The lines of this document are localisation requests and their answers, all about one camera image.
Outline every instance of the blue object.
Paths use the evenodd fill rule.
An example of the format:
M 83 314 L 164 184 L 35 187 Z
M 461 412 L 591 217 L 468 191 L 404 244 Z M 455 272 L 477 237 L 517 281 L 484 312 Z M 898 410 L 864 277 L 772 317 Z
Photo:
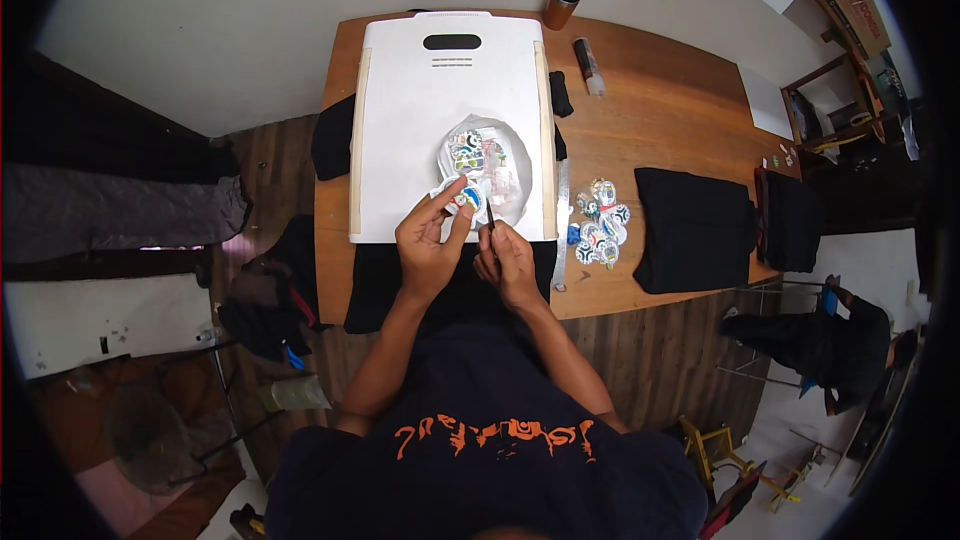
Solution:
M 835 316 L 837 313 L 837 295 L 834 294 L 834 291 L 830 289 L 829 286 L 824 285 L 823 291 L 820 292 L 820 304 L 823 306 L 823 312 L 828 316 Z
M 304 361 L 299 356 L 294 354 L 294 352 L 290 350 L 289 346 L 287 347 L 287 355 L 290 355 L 290 365 L 294 366 L 294 369 L 304 368 Z
M 798 398 L 804 398 L 804 395 L 807 394 L 807 391 L 817 386 L 817 382 L 811 378 L 803 378 L 799 381 L 800 389 Z
M 566 243 L 570 246 L 580 244 L 580 226 L 570 225 L 566 228 Z

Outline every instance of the person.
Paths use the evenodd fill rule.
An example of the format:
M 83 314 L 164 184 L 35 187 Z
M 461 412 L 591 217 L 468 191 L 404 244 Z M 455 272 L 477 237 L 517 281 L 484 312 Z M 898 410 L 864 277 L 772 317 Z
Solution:
M 917 352 L 913 330 L 890 339 L 890 320 L 882 308 L 840 287 L 833 275 L 825 286 L 849 309 L 849 319 L 808 313 L 741 315 L 733 307 L 719 334 L 767 355 L 823 388 L 828 416 L 842 414 L 868 400 L 887 369 L 905 369 Z
M 440 242 L 444 206 L 465 185 L 423 198 L 396 228 L 401 290 L 335 425 L 299 429 L 284 447 L 267 535 L 696 537 L 707 497 L 682 445 L 628 432 L 509 225 L 480 229 L 473 268 L 511 316 L 478 313 L 418 336 L 471 230 L 466 206 Z

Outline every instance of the fan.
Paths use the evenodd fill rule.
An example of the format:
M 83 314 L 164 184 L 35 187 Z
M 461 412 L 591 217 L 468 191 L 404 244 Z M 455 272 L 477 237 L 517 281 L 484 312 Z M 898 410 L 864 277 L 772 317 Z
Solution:
M 206 471 L 173 405 L 142 383 L 117 391 L 104 426 L 117 468 L 148 494 L 169 496 Z

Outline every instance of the pink cloth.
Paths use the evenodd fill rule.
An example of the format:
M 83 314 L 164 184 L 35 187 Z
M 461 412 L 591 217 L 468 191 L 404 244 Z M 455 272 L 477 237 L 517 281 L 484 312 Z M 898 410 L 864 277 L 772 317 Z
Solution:
M 127 481 L 113 460 L 80 472 L 74 478 L 90 504 L 120 538 L 139 530 L 193 486 L 191 482 L 170 496 L 153 496 Z

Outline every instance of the wooden floor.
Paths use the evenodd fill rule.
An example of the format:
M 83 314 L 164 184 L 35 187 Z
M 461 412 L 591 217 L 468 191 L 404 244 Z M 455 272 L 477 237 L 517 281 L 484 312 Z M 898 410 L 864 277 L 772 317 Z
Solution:
M 310 140 L 316 115 L 272 123 L 224 137 L 233 142 L 241 163 L 246 192 L 254 208 L 243 234 L 225 242 L 214 255 L 214 302 L 240 266 L 270 248 L 296 214 L 312 213 L 315 173 Z M 776 313 L 779 304 L 760 294 L 722 292 L 702 298 L 563 322 L 570 339 L 600 374 L 613 406 L 631 430 L 661 429 L 684 414 L 702 430 L 721 423 L 731 427 L 739 445 L 753 424 L 763 383 L 717 371 L 750 361 L 753 353 L 726 338 L 716 325 L 730 306 L 740 313 Z M 303 359 L 308 373 L 318 375 L 327 397 L 336 405 L 373 341 L 372 334 L 353 335 L 335 327 L 323 333 L 312 355 Z M 272 380 L 303 375 L 270 363 L 237 347 L 222 351 L 224 373 L 234 376 L 230 397 L 243 429 L 266 415 L 255 390 Z M 769 359 L 744 371 L 763 375 Z M 260 479 L 277 469 L 283 442 L 297 428 L 326 425 L 331 413 L 291 411 L 245 439 Z

